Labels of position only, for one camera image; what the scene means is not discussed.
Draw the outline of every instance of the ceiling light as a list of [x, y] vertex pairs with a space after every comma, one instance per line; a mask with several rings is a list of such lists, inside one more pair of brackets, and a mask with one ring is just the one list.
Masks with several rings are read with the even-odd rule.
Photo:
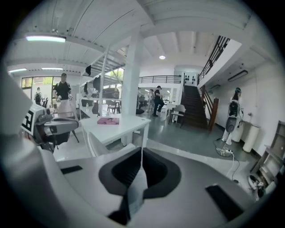
[[242, 70], [242, 71], [240, 71], [239, 73], [237, 73], [236, 75], [230, 77], [230, 78], [228, 79], [228, 81], [235, 81], [235, 80], [237, 80], [237, 79], [239, 79], [239, 78], [241, 78], [241, 77], [243, 77], [243, 76], [245, 76], [245, 75], [247, 75], [247, 74], [248, 74], [248, 71], [247, 71], [247, 70]]
[[22, 69], [14, 69], [14, 70], [10, 70], [9, 73], [14, 73], [14, 72], [19, 72], [19, 71], [25, 71], [27, 70], [26, 68], [22, 68]]
[[212, 89], [215, 89], [215, 88], [219, 88], [221, 85], [217, 84], [217, 85], [214, 85], [212, 88], [210, 88], [210, 90]]
[[58, 67], [42, 67], [41, 69], [62, 70], [62, 68], [58, 68]]
[[52, 41], [65, 43], [65, 37], [55, 37], [55, 36], [27, 36], [28, 41]]

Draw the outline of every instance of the white cylinder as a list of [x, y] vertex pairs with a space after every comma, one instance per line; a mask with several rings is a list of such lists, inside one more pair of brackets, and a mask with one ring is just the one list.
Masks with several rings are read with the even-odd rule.
[[251, 151], [254, 145], [255, 139], [257, 138], [258, 131], [259, 131], [259, 127], [254, 126], [254, 125], [250, 126], [248, 135], [244, 143], [244, 147], [242, 148], [245, 152], [249, 153]]
[[244, 123], [241, 123], [240, 127], [237, 127], [232, 133], [232, 141], [238, 143], [244, 132]]

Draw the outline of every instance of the floor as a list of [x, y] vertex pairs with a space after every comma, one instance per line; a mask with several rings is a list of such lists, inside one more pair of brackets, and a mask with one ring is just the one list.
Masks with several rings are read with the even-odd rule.
[[[165, 119], [165, 114], [162, 113], [159, 117], [152, 117], [151, 113], [143, 113], [140, 116], [151, 119], [148, 138], [158, 143], [187, 151], [197, 155], [203, 155], [216, 159], [232, 160], [232, 157], [221, 157], [216, 152], [217, 148], [222, 148], [225, 143], [221, 140], [224, 130], [218, 126], [214, 126], [212, 132], [208, 130], [183, 125], [180, 128], [179, 124], [170, 123]], [[239, 161], [247, 161], [250, 164], [254, 164], [257, 158], [252, 153], [246, 153], [242, 150], [240, 143], [232, 142], [232, 145], [226, 145], [228, 149], [232, 150], [235, 158]]]
[[[229, 179], [238, 180], [239, 185], [248, 193], [249, 185], [247, 182], [247, 176], [249, 170], [256, 162], [256, 159], [252, 154], [242, 151], [242, 146], [238, 143], [234, 143], [231, 146], [227, 146], [233, 150], [235, 157], [239, 160], [232, 161], [232, 157], [225, 158], [219, 156], [215, 151], [213, 141], [220, 138], [223, 134], [223, 130], [214, 127], [213, 131], [209, 133], [206, 130], [183, 126], [179, 127], [179, 124], [170, 124], [165, 121], [165, 115], [161, 117], [152, 117], [148, 113], [143, 113], [143, 117], [150, 118], [152, 121], [149, 127], [149, 140], [147, 141], [147, 147], [153, 150], [161, 150], [170, 153], [174, 153], [186, 158], [195, 159], [206, 163], [207, 165], [215, 168], [223, 175], [228, 175]], [[54, 151], [54, 157], [57, 161], [63, 161], [68, 159], [81, 159], [88, 158], [90, 154], [87, 151], [85, 141], [83, 138], [81, 127], [75, 130], [79, 139], [77, 143], [74, 135], [70, 135], [68, 142], [61, 144], [58, 149]], [[222, 148], [224, 143], [221, 141], [215, 142], [217, 147]], [[142, 135], [135, 134], [133, 136], [133, 144], [140, 147], [142, 145]], [[123, 148], [120, 140], [113, 142], [107, 146], [107, 149], [112, 153]]]

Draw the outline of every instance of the staircase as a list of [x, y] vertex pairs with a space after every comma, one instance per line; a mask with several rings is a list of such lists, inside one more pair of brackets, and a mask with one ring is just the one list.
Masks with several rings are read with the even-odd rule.
[[208, 129], [205, 110], [197, 87], [184, 86], [181, 104], [186, 108], [184, 116], [185, 124]]

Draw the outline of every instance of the balcony railing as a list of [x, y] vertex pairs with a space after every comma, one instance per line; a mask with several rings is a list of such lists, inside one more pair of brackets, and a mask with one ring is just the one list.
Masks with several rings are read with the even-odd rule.
[[147, 76], [140, 77], [138, 80], [139, 83], [181, 83], [181, 75], [165, 75], [165, 76]]
[[203, 70], [201, 71], [199, 77], [198, 77], [198, 84], [200, 83], [200, 81], [207, 75], [207, 73], [210, 71], [210, 69], [213, 67], [213, 65], [215, 64], [215, 62], [218, 60], [218, 58], [220, 57], [220, 55], [222, 54], [222, 52], [224, 51], [224, 49], [226, 48], [228, 42], [229, 42], [229, 38], [226, 37], [222, 37], [219, 36], [218, 40], [214, 46], [214, 49], [206, 63], [206, 65], [204, 66]]

